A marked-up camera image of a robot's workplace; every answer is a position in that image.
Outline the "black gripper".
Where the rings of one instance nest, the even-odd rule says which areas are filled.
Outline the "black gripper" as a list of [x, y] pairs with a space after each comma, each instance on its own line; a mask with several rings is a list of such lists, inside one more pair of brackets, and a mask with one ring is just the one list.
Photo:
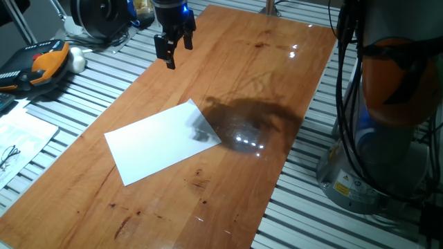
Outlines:
[[168, 69], [174, 70], [175, 42], [183, 38], [185, 49], [193, 49], [192, 36], [196, 30], [194, 12], [189, 9], [187, 0], [152, 0], [152, 5], [163, 28], [161, 35], [154, 36], [156, 56], [166, 63]]

